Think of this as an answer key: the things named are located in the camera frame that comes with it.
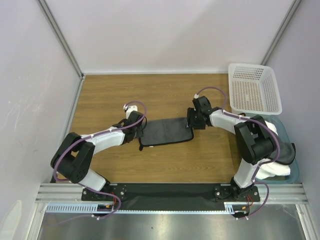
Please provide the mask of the blue and grey towel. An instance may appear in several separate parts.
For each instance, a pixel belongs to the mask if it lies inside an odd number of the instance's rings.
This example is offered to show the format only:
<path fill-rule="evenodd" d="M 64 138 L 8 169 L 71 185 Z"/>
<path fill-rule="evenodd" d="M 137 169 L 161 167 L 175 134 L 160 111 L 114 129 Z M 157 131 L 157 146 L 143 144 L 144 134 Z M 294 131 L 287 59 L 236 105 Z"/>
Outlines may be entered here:
<path fill-rule="evenodd" d="M 193 129 L 187 127 L 187 118 L 167 118 L 147 121 L 139 137 L 139 150 L 146 147 L 188 142 L 194 139 Z"/>

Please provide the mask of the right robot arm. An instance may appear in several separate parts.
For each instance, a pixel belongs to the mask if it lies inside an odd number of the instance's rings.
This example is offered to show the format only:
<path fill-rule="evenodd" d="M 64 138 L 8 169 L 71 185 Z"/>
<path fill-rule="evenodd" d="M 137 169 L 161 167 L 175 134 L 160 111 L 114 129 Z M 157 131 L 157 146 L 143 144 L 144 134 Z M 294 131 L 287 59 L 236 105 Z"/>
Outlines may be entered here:
<path fill-rule="evenodd" d="M 220 107 L 212 107 L 205 96 L 194 96 L 193 107 L 187 109 L 187 126 L 195 130 L 215 127 L 235 135 L 241 162 L 230 181 L 230 195 L 242 201 L 252 190 L 260 167 L 270 161 L 270 155 L 280 154 L 277 135 L 264 119 L 256 115 L 244 117 L 232 114 Z"/>

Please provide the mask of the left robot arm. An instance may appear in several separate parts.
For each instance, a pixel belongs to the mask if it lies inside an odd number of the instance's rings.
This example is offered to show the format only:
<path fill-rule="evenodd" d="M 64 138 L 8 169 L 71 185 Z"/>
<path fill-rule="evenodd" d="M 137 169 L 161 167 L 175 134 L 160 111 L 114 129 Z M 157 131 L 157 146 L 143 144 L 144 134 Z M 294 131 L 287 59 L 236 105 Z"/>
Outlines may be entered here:
<path fill-rule="evenodd" d="M 69 133 L 53 156 L 50 166 L 54 173 L 60 173 L 71 183 L 92 189 L 97 199 L 107 199 L 110 182 L 91 169 L 92 158 L 101 151 L 131 142 L 141 129 L 144 118 L 142 113 L 131 110 L 126 118 L 106 130 L 87 135 Z"/>

